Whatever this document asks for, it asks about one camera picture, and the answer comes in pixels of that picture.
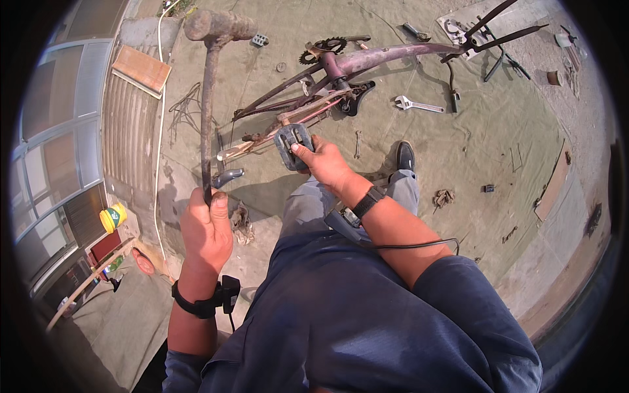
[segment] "wrist strap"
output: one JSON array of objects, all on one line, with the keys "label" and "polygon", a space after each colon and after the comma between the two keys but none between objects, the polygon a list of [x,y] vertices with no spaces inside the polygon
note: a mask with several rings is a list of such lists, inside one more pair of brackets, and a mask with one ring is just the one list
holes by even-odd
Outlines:
[{"label": "wrist strap", "polygon": [[214,290],[214,295],[211,298],[207,300],[197,300],[194,303],[190,303],[181,296],[179,289],[177,288],[178,282],[179,280],[175,281],[175,284],[172,284],[172,297],[175,298],[175,302],[177,302],[179,307],[181,307],[185,312],[193,314],[199,319],[209,319],[216,315],[216,308],[223,305],[223,300],[217,299],[216,297],[217,293],[222,292],[220,281],[216,282],[216,289]]},{"label": "wrist strap", "polygon": [[382,187],[373,185],[369,191],[367,191],[367,195],[352,209],[352,212],[356,214],[356,217],[362,219],[362,216],[367,214],[367,212],[386,195],[386,191]]}]

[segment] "leg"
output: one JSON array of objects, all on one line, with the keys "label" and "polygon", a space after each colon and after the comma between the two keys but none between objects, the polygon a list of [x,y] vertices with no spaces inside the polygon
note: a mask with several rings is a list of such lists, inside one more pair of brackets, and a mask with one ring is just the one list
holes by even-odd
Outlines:
[{"label": "leg", "polygon": [[389,178],[387,195],[404,206],[406,210],[417,215],[420,203],[420,188],[417,185],[415,172],[410,169],[398,169]]},{"label": "leg", "polygon": [[327,230],[323,219],[333,202],[334,194],[311,176],[286,200],[279,237]]}]

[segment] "shoe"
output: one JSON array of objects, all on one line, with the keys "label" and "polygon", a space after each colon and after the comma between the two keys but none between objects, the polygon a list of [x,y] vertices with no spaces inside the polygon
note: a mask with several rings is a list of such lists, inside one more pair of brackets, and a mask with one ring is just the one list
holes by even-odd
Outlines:
[{"label": "shoe", "polygon": [[396,159],[398,161],[398,170],[409,169],[415,172],[415,153],[413,153],[410,143],[407,141],[399,143]]}]

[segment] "yellow bucket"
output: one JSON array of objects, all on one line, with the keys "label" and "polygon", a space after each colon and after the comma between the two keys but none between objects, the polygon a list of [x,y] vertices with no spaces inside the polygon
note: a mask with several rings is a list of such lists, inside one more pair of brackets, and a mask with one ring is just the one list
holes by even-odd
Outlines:
[{"label": "yellow bucket", "polygon": [[114,206],[101,210],[100,217],[107,233],[114,233],[114,230],[126,220],[126,210],[122,203],[118,202]]}]

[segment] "white cable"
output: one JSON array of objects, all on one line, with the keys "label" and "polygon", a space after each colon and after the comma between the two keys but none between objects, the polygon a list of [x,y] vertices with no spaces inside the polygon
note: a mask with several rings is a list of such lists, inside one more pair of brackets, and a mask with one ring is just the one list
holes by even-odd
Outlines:
[{"label": "white cable", "polygon": [[[170,9],[172,9],[177,3],[181,0],[177,0],[170,5],[159,17],[159,21],[157,22],[157,48],[159,49],[159,61],[164,62],[164,57],[162,56],[162,18],[166,15]],[[159,181],[159,163],[162,154],[162,132],[164,130],[164,111],[166,106],[166,83],[164,84],[164,88],[162,89],[162,115],[159,121],[159,137],[157,139],[157,163],[155,164],[155,193],[153,195],[153,223],[155,224],[155,232],[157,232],[157,239],[159,241],[159,247],[162,250],[162,256],[164,258],[164,267],[168,271],[168,266],[166,265],[166,253],[164,252],[164,245],[162,244],[162,237],[159,234],[159,228],[157,227],[157,182]]]}]

